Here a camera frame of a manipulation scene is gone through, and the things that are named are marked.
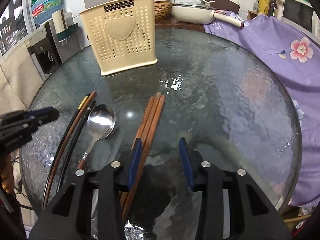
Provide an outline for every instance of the window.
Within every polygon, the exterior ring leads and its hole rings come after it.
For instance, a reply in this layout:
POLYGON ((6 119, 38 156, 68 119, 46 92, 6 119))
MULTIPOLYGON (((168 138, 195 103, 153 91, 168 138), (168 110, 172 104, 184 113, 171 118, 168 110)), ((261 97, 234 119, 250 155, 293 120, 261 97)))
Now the window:
POLYGON ((2 55, 26 35, 22 0, 11 0, 0 17, 0 50, 2 55))

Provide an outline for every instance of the beige cloth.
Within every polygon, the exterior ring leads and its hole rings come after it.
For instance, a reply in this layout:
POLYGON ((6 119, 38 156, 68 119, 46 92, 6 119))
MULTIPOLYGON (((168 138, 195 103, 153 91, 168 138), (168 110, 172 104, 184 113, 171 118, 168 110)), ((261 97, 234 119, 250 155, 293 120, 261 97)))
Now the beige cloth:
POLYGON ((0 66, 0 112, 28 109, 43 81, 25 43, 15 47, 0 66))

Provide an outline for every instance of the round glass tabletop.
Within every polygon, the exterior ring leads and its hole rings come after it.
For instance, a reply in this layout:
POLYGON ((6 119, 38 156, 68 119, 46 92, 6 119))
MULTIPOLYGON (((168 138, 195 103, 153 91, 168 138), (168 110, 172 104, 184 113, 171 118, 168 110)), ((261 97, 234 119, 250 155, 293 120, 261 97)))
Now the round glass tabletop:
MULTIPOLYGON (((105 166, 110 153, 130 149, 149 98, 157 92, 166 95, 129 214, 127 238, 194 239, 201 193, 192 193, 185 181, 181 137, 219 168, 247 170, 277 209, 287 204, 301 162, 301 133, 292 100, 272 71, 230 41, 182 29, 156 30, 156 56, 153 66, 101 76, 88 47, 44 83, 31 108, 53 106, 60 117, 39 127, 21 149, 25 187, 36 212, 64 130, 84 95, 93 90, 97 104, 113 107, 117 128, 96 143, 90 171, 105 166)), ((84 127, 67 177, 90 141, 84 127)))

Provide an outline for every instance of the metal bolt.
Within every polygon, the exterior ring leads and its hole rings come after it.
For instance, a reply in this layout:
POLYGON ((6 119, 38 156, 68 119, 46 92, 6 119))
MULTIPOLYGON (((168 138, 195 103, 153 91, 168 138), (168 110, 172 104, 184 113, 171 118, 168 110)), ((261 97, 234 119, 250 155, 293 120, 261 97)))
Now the metal bolt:
POLYGON ((239 170, 237 170, 237 173, 240 176, 244 176, 244 175, 246 175, 247 172, 244 169, 239 169, 239 170))
POLYGON ((76 175, 78 177, 82 176, 84 174, 84 170, 76 170, 76 175))
POLYGON ((120 167, 120 165, 121 165, 121 163, 118 162, 118 161, 114 161, 114 162, 111 163, 111 167, 112 167, 112 168, 120 167))
POLYGON ((205 168, 209 168, 211 166, 211 163, 207 162, 207 161, 203 161, 203 162, 201 162, 201 166, 205 167, 205 168))

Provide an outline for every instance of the bundle of chopsticks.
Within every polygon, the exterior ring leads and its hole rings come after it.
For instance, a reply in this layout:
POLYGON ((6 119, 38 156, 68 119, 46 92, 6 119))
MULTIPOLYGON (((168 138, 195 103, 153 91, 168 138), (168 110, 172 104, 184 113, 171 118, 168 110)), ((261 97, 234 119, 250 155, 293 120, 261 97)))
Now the bundle of chopsticks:
POLYGON ((79 104, 77 110, 75 111, 75 113, 73 114, 71 121, 69 122, 63 136, 62 139, 59 143, 58 149, 56 151, 56 154, 54 156, 54 159, 52 161, 51 164, 51 168, 47 177, 47 182, 45 184, 45 188, 44 188, 44 196, 43 196, 43 202, 42 202, 42 210, 44 210, 44 208, 47 206, 48 200, 49 200, 49 195, 50 195, 50 191, 51 191, 51 187, 52 187, 52 183, 53 183, 53 179, 54 176, 56 174, 59 162, 61 160, 61 157, 63 155, 63 152, 73 134, 71 143, 69 144, 68 150, 67 150, 67 154, 66 154, 66 158, 65 158, 65 162, 62 168, 62 173, 59 179, 59 185, 57 186, 57 191, 58 189, 62 186, 63 183, 63 177, 64 174, 67 170, 67 166, 68 166, 68 162, 70 160, 70 156, 72 154, 72 151, 76 145, 76 142, 79 138, 79 135, 81 133, 81 130, 84 126, 84 124, 86 123, 86 120, 88 119, 88 116, 95 104, 95 98, 97 97, 97 93, 95 91, 93 91, 90 94, 87 94, 83 100, 81 101, 81 103, 79 104))
POLYGON ((141 124, 138 128, 135 138, 142 140, 142 155, 138 167, 137 177, 134 186, 130 192, 120 193, 120 205, 122 210, 122 219, 125 222, 134 198, 134 194, 137 191, 139 180, 142 176, 143 166, 146 162, 149 149, 152 143, 153 136, 156 132, 156 127, 160 119, 162 108, 164 106, 165 95, 157 93, 154 97, 149 99, 148 105, 144 112, 141 124))

